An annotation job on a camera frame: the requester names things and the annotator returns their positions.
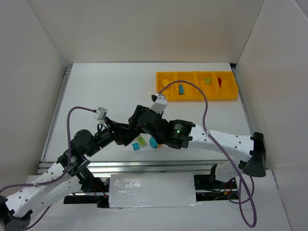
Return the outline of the yellow long lego brick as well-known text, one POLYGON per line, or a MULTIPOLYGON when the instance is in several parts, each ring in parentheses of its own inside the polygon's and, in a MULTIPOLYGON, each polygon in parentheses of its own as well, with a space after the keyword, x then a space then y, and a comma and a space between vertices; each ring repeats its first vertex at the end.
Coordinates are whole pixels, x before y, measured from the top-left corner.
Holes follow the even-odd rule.
POLYGON ((170 90, 164 90, 164 94, 166 96, 171 96, 171 91, 170 90))

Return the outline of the round yellow lego brick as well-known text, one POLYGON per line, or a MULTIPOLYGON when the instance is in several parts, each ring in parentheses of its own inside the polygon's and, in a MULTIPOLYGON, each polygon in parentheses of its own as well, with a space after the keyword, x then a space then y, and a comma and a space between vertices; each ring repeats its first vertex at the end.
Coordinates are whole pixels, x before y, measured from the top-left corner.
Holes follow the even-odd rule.
POLYGON ((166 87, 168 84, 169 84, 169 80, 168 79, 163 79, 162 80, 163 87, 166 87))

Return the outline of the teal long lego brick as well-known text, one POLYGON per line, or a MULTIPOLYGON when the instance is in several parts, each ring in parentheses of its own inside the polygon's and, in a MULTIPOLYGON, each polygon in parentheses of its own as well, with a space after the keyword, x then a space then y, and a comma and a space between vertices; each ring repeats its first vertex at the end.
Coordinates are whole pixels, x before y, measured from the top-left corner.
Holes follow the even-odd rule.
POLYGON ((183 95, 185 93, 182 85, 179 85, 179 95, 183 95))

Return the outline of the light green lego brick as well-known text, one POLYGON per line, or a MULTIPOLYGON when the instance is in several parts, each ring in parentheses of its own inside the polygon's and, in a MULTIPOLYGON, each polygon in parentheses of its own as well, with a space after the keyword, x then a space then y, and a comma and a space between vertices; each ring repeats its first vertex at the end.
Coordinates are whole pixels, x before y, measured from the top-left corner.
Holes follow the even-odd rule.
POLYGON ((211 79, 210 79, 210 78, 206 78, 206 79, 205 79, 205 84, 206 84, 206 85, 210 85, 210 84, 211 84, 211 82, 212 82, 212 81, 211 81, 211 79))

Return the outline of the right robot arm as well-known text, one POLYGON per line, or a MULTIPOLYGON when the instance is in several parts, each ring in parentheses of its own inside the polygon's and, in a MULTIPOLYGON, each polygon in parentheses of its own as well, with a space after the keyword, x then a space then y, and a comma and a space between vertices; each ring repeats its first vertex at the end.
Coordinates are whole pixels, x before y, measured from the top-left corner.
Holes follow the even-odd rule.
POLYGON ((173 149, 205 149, 223 153, 228 161, 214 168, 213 175, 218 181, 226 182, 238 173, 256 178, 266 176, 266 145, 262 133, 241 136, 205 130, 190 121, 167 121, 159 113, 141 105, 129 118, 128 126, 173 149))

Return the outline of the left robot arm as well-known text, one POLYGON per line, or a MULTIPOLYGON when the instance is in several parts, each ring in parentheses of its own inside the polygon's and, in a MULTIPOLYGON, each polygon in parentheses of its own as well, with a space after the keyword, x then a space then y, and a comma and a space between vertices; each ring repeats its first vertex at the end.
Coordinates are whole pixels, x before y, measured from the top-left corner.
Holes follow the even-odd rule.
POLYGON ((19 184, 21 190, 0 198, 0 224, 5 231, 25 231, 32 227, 30 221, 38 213, 46 213, 52 204, 67 195, 106 193, 108 186, 95 177, 88 165, 89 157, 112 142, 129 145, 142 133, 140 128, 107 120, 107 127, 98 124, 97 132, 78 131, 68 140, 68 149, 35 181, 19 184))

